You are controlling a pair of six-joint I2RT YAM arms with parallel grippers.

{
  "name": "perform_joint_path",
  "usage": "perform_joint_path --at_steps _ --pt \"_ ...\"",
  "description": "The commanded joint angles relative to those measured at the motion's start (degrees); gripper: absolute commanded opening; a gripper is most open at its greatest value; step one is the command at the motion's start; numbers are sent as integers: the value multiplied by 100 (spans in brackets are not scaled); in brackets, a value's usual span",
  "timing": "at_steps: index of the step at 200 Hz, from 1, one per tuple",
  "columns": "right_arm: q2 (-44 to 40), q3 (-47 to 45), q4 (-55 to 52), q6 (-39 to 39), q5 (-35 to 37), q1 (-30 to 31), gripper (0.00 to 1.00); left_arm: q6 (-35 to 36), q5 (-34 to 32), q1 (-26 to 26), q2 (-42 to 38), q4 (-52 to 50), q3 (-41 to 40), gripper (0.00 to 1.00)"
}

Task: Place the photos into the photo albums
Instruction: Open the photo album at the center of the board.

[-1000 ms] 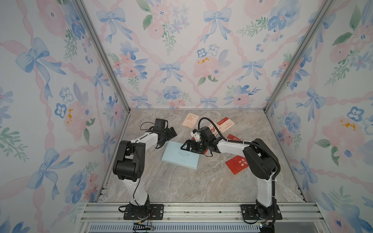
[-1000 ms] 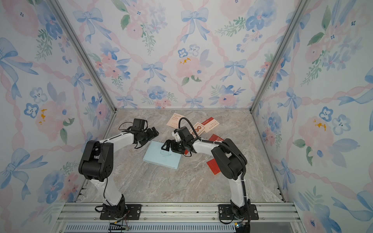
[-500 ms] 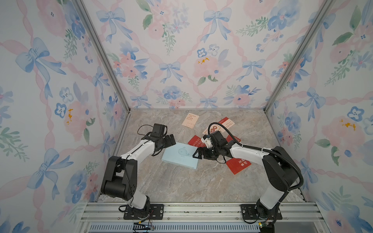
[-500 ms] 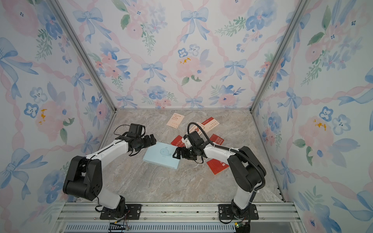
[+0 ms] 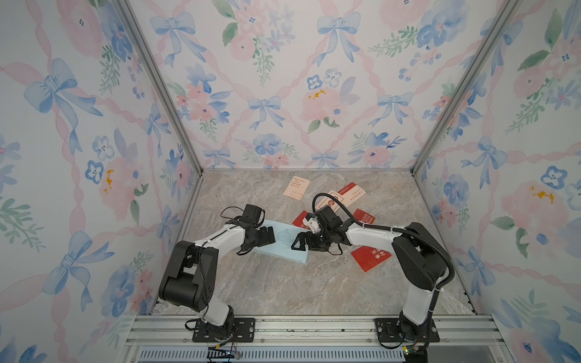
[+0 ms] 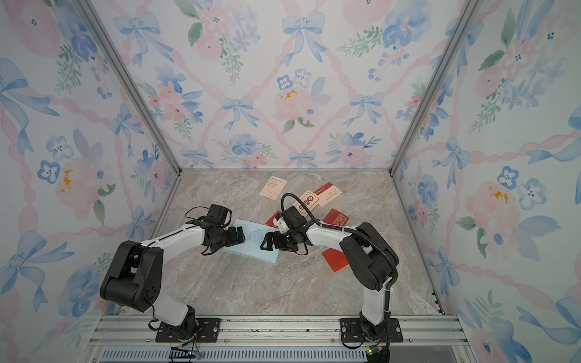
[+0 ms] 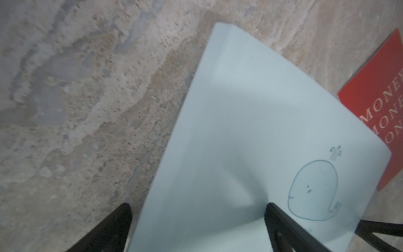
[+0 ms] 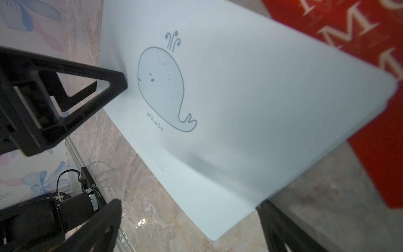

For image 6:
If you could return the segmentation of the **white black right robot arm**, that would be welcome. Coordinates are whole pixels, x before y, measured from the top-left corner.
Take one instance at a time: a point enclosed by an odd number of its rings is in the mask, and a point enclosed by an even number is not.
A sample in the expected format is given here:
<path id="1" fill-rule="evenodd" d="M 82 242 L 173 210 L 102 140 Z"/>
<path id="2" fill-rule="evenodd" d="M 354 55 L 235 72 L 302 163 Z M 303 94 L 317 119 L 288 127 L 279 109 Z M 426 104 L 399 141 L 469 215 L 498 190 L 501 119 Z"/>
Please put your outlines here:
<path id="1" fill-rule="evenodd" d="M 363 286 L 362 322 L 382 325 L 389 316 L 391 287 L 399 278 L 399 257 L 371 224 L 356 228 L 331 225 L 311 212 L 300 214 L 290 207 L 274 218 L 278 228 L 265 235 L 260 249 L 298 253 L 299 246 L 322 246 L 345 255 L 357 281 Z"/>

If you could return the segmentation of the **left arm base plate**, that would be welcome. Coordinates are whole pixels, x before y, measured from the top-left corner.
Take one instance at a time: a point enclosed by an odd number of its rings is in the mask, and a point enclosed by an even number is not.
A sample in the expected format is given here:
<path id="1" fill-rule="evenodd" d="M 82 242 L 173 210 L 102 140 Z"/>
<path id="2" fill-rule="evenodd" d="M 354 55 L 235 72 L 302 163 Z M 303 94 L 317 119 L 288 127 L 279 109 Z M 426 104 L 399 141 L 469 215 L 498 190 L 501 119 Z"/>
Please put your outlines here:
<path id="1" fill-rule="evenodd" d="M 216 343 L 222 320 L 219 318 L 186 319 L 177 326 L 161 323 L 155 337 L 156 343 Z"/>

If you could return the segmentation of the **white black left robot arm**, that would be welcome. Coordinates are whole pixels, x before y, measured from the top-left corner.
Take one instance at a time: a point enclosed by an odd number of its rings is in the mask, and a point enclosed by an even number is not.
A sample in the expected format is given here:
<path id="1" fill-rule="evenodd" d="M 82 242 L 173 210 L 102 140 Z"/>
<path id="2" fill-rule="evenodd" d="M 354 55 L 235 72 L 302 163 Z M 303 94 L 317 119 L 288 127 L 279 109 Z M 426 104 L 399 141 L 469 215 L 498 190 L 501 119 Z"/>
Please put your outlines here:
<path id="1" fill-rule="evenodd" d="M 203 246 L 205 256 L 245 242 L 242 227 L 231 226 L 231 210 L 213 204 L 175 231 L 143 242 L 124 241 L 102 281 L 100 296 L 139 312 L 150 312 L 160 329 L 192 335 L 198 331 L 195 309 L 162 292 L 164 266 L 178 255 Z"/>

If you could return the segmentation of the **cream card red circles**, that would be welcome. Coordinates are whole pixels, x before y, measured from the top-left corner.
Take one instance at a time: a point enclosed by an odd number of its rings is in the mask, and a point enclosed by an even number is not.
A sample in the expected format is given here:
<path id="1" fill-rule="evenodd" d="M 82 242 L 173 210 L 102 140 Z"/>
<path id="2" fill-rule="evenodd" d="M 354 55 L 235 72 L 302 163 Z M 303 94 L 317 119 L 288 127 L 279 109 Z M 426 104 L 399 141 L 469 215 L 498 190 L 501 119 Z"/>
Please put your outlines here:
<path id="1" fill-rule="evenodd" d="M 320 201 L 319 196 L 312 191 L 305 191 L 301 195 L 300 199 L 303 202 L 303 204 L 305 204 L 310 211 L 313 211 L 319 205 L 319 201 Z M 302 216 L 308 216 L 307 211 L 305 211 L 305 209 L 303 208 L 303 206 L 299 202 L 296 201 L 294 203 L 294 206 L 297 208 L 298 212 Z"/>

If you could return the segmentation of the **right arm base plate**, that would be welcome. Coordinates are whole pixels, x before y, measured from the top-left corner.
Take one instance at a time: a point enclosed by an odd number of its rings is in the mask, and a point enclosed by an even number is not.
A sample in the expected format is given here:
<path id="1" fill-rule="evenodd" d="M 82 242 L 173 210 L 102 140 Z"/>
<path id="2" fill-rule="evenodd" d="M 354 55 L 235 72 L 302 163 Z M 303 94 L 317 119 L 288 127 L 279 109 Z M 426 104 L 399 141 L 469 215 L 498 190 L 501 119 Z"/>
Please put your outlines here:
<path id="1" fill-rule="evenodd" d="M 340 338 L 343 343 L 402 343 L 402 328 L 397 319 L 384 319 L 373 325 L 364 318 L 342 318 Z"/>

